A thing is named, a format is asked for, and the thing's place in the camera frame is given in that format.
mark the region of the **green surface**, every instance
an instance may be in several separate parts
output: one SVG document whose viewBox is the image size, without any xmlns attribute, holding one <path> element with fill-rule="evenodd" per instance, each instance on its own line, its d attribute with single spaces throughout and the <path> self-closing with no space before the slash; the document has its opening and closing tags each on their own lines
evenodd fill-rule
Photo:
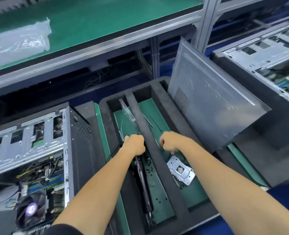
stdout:
<svg viewBox="0 0 289 235">
<path fill-rule="evenodd" d="M 102 145 L 103 145 L 105 158 L 107 159 L 110 156 L 110 148 L 109 148 L 108 143 L 107 143 L 107 137 L 106 137 L 106 133 L 104 130 L 104 125 L 103 125 L 99 105 L 97 103 L 94 103 L 94 108 L 95 108 L 95 112 L 96 112 L 96 118 L 98 121 L 98 127 L 99 127 L 99 131 L 100 131 L 100 135 L 101 135 L 101 141 L 102 141 Z M 122 200 L 121 194 L 119 194 L 119 198 L 118 198 L 117 203 L 116 203 L 116 211 L 118 214 L 119 221 L 122 225 L 122 230 L 123 230 L 122 235 L 130 235 L 130 230 L 128 227 L 126 213 L 124 210 L 124 205 L 123 205 L 123 200 Z"/>
<path fill-rule="evenodd" d="M 137 133 L 135 132 L 135 128 L 133 127 L 132 123 L 124 114 L 123 110 L 114 112 L 114 117 L 122 138 L 125 138 L 126 135 L 130 136 Z M 143 158 L 143 162 L 154 209 L 152 213 L 152 220 L 154 224 L 158 224 L 175 216 L 175 213 L 157 175 L 154 164 L 152 162 L 148 163 L 146 158 Z"/>
<path fill-rule="evenodd" d="M 202 4 L 200 0 L 51 0 L 0 15 L 0 33 L 50 20 L 50 50 L 1 68 Z"/>
<path fill-rule="evenodd" d="M 227 146 L 227 149 L 233 154 L 241 167 L 249 175 L 251 180 L 258 186 L 270 187 L 258 171 L 251 165 L 245 155 L 233 144 Z"/>
<path fill-rule="evenodd" d="M 149 125 L 151 132 L 153 133 L 153 136 L 158 144 L 159 138 L 162 135 L 162 133 L 164 131 L 170 131 L 170 128 L 166 124 L 164 118 L 162 117 L 160 111 L 158 110 L 158 107 L 155 105 L 152 98 L 142 101 L 138 103 L 138 105 L 144 116 L 153 126 L 151 127 Z M 164 151 L 163 149 L 160 150 L 161 155 L 163 156 L 165 162 L 167 163 L 171 157 L 171 154 L 169 152 Z M 184 164 L 190 166 L 188 161 L 181 153 L 176 153 L 175 156 L 178 157 Z M 202 202 L 205 202 L 208 199 L 208 196 L 205 193 L 204 189 L 202 188 L 197 177 L 193 179 L 192 183 L 189 186 L 184 186 L 181 188 L 182 188 L 181 193 L 184 197 L 184 200 L 188 208 L 200 204 Z"/>
</svg>

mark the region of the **black screw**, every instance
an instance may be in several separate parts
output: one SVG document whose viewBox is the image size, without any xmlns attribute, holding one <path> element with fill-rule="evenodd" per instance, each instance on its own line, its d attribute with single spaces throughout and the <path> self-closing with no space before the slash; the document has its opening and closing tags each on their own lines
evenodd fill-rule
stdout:
<svg viewBox="0 0 289 235">
<path fill-rule="evenodd" d="M 78 117 L 77 117 L 77 115 L 74 115 L 74 116 L 73 116 L 73 120 L 74 120 L 75 122 L 78 122 Z"/>
</svg>

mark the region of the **power cord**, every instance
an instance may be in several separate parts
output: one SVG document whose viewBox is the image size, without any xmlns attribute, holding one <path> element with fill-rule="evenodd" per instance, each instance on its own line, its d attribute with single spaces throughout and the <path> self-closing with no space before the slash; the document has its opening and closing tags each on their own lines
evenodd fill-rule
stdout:
<svg viewBox="0 0 289 235">
<path fill-rule="evenodd" d="M 106 160 L 106 164 L 110 161 L 110 159 L 111 159 L 112 155 L 114 154 L 114 152 L 116 151 L 116 149 L 117 149 L 118 147 L 122 147 L 122 146 L 123 146 L 123 143 L 124 143 L 124 142 L 121 142 L 120 144 L 118 144 L 118 145 L 113 149 L 113 151 L 111 152 L 110 156 L 109 156 L 109 157 L 107 158 L 107 160 Z"/>
</svg>

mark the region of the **person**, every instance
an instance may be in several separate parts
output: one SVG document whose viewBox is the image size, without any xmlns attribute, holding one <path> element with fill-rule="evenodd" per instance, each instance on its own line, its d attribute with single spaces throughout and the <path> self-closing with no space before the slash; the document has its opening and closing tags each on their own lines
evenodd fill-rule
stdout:
<svg viewBox="0 0 289 235">
<path fill-rule="evenodd" d="M 172 153 L 182 152 L 234 234 L 289 235 L 289 211 L 259 186 L 225 166 L 190 138 L 164 132 L 160 144 Z M 104 234 L 129 165 L 144 152 L 142 135 L 126 136 L 115 157 L 84 185 L 45 235 Z"/>
</svg>

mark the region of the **metal post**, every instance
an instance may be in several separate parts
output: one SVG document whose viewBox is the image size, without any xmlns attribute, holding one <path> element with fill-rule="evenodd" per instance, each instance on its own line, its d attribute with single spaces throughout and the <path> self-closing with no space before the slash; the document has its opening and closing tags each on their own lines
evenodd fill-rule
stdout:
<svg viewBox="0 0 289 235">
<path fill-rule="evenodd" d="M 160 77 L 160 45 L 158 36 L 150 38 L 153 79 Z"/>
<path fill-rule="evenodd" d="M 205 53 L 207 48 L 213 25 L 221 16 L 217 15 L 220 3 L 221 0 L 204 0 L 202 21 L 195 24 L 197 30 L 192 38 L 192 44 L 195 49 L 202 53 Z"/>
</svg>

